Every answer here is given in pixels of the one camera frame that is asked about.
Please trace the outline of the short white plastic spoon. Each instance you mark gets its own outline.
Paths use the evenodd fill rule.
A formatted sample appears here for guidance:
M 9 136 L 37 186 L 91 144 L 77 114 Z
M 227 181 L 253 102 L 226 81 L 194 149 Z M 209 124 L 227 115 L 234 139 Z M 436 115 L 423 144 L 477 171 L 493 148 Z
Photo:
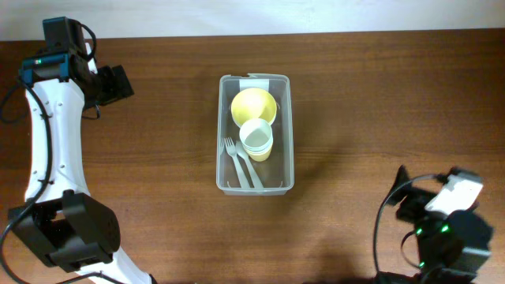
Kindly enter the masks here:
M 242 169 L 241 164 L 238 160 L 238 154 L 237 154 L 237 150 L 236 150 L 234 142 L 232 141 L 232 139 L 230 137 L 227 137 L 224 139 L 224 143 L 226 146 L 227 154 L 232 158 L 232 160 L 234 162 L 234 167 L 235 167 L 241 188 L 242 189 L 248 188 L 249 181 L 247 180 L 244 170 Z

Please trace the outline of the long white plastic spoon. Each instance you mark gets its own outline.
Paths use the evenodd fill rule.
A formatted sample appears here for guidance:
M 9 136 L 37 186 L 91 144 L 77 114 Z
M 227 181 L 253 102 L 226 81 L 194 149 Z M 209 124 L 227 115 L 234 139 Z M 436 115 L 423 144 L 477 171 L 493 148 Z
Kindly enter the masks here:
M 249 176 L 251 177 L 251 181 L 254 185 L 254 188 L 255 189 L 262 189 L 263 184 L 262 184 L 259 176 L 257 175 L 252 163 L 250 162 L 249 155 L 247 154 L 244 147 L 242 146 L 242 143 L 240 141 L 237 141 L 235 146 L 236 146 L 236 150 L 237 150 L 238 155 L 245 161 L 245 165 L 247 166 Z

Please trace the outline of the yellow plastic cup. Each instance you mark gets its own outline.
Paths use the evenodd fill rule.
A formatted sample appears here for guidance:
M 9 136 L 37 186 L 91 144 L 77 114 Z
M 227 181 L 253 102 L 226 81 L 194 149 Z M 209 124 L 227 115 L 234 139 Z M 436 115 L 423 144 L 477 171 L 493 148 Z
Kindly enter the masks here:
M 265 150 L 265 151 L 262 151 L 262 152 L 252 152 L 252 151 L 247 151 L 246 152 L 249 157 L 251 159 L 253 159 L 254 161 L 256 162 L 263 162 L 265 161 L 266 159 L 268 159 L 268 157 L 270 156 L 271 154 L 271 149 L 268 149 L 268 150 Z

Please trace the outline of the yellow plastic bowl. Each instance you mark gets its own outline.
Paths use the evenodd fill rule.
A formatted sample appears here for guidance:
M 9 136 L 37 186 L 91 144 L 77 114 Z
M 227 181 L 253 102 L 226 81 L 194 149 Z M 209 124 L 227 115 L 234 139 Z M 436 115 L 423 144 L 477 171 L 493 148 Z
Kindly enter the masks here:
M 239 128 L 253 118 L 264 119 L 272 125 L 277 115 L 277 102 L 268 91 L 246 88 L 234 97 L 230 110 L 232 119 Z

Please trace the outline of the cream plastic cup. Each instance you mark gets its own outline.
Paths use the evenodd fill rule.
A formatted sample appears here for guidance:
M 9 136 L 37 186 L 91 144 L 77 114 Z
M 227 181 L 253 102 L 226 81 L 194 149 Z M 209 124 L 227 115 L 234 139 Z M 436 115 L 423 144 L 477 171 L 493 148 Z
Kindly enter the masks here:
M 273 145 L 273 131 L 270 124 L 262 118 L 246 121 L 239 131 L 239 139 L 250 148 L 263 148 Z

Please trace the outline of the green plastic cup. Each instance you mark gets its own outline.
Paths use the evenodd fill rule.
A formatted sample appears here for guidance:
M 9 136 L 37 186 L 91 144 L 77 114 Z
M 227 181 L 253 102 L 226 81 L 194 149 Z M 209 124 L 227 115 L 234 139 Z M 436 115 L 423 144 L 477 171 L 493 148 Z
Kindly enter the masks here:
M 259 156 L 259 155 L 264 155 L 264 154 L 270 152 L 272 149 L 272 145 L 269 144 L 263 148 L 250 148 L 247 145 L 243 144 L 243 148 L 245 149 L 245 151 L 248 155 Z

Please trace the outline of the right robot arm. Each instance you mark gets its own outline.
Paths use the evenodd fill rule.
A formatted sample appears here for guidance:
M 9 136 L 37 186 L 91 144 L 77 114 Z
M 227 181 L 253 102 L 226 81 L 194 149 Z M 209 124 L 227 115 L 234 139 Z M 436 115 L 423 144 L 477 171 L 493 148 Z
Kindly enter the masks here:
M 472 283 L 478 270 L 491 256 L 492 226 L 475 213 L 482 178 L 474 172 L 453 167 L 446 174 L 410 177 L 406 167 L 398 168 L 395 182 L 376 215 L 372 254 L 374 283 Z M 417 269 L 413 276 L 380 270 L 377 255 L 380 219 L 386 206 L 398 206 L 396 219 L 413 229 L 402 239 L 414 236 L 419 261 L 406 262 Z

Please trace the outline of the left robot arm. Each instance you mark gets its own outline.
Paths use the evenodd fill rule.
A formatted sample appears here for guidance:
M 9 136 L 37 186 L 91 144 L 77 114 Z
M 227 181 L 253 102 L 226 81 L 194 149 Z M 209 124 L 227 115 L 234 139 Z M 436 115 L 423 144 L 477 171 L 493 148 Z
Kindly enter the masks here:
M 17 77 L 30 110 L 32 161 L 24 204 L 9 210 L 6 232 L 72 282 L 152 283 L 122 249 L 115 213 L 92 198 L 84 177 L 84 112 L 133 94 L 125 70 L 96 65 L 96 44 L 84 39 L 91 31 L 79 21 L 46 19 L 43 31 L 45 47 Z

